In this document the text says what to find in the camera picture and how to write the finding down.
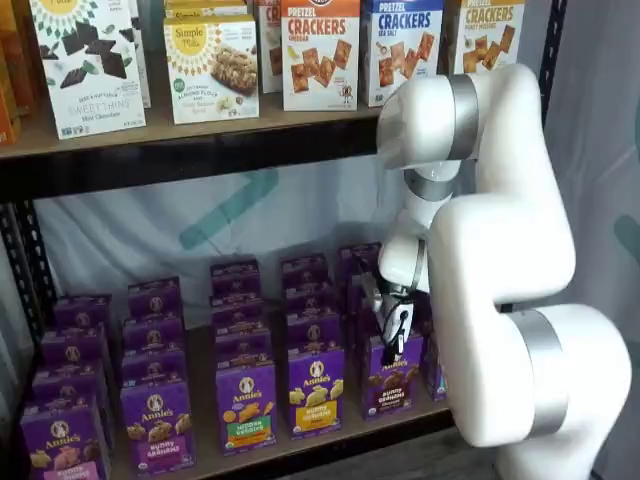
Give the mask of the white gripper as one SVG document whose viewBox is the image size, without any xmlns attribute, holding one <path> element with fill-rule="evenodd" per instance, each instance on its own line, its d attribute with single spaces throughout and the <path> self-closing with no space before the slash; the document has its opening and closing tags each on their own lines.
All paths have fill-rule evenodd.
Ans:
<svg viewBox="0 0 640 480">
<path fill-rule="evenodd" d="M 414 299 L 411 295 L 384 295 L 377 312 L 383 344 L 381 365 L 391 366 L 403 359 L 404 345 L 411 334 Z"/>
</svg>

